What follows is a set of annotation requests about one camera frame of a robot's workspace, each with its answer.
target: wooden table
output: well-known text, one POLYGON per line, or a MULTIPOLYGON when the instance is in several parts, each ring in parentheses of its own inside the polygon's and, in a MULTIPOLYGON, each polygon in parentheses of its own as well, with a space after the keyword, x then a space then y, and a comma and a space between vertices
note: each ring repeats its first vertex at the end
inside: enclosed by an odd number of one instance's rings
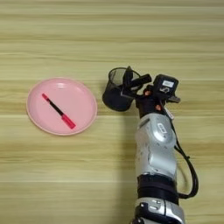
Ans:
MULTIPOLYGON (((199 174, 181 201, 187 223, 224 223, 224 2, 221 0, 0 0, 0 223, 125 224, 137 197, 135 107, 102 103, 108 72, 179 79, 170 105, 179 140, 199 174), (32 124, 25 101, 43 79, 82 81, 98 116, 78 136, 32 124)), ((178 189, 191 178, 178 157, 178 189)))

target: black cable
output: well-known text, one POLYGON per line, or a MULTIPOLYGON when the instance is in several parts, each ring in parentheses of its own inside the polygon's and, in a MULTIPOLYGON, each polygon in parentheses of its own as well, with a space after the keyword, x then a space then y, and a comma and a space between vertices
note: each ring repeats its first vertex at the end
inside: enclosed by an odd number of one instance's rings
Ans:
POLYGON ((199 190, 199 178, 198 178, 198 175, 193 167, 193 164, 192 162, 190 161, 190 157, 188 157, 184 150, 182 149, 182 147, 180 146, 180 143, 179 143, 179 140, 178 140, 178 136, 177 136, 177 133, 176 133, 176 130, 174 128, 174 125, 172 123, 172 119, 169 117, 169 115, 167 114, 166 110, 165 110, 165 107, 164 107, 164 104, 162 102, 160 102, 160 105, 164 111, 164 113, 167 115, 167 117, 169 118, 170 122, 171 122, 171 128, 173 129, 175 135, 176 135, 176 138, 177 138, 177 145, 175 145, 175 150, 185 159, 185 161, 187 162, 187 165, 189 167, 189 170, 192 174, 192 190, 190 191, 189 194, 184 194, 184 193, 178 193, 178 196, 181 198, 181 199, 189 199, 189 198, 192 198, 194 197, 197 193, 198 193, 198 190, 199 190))

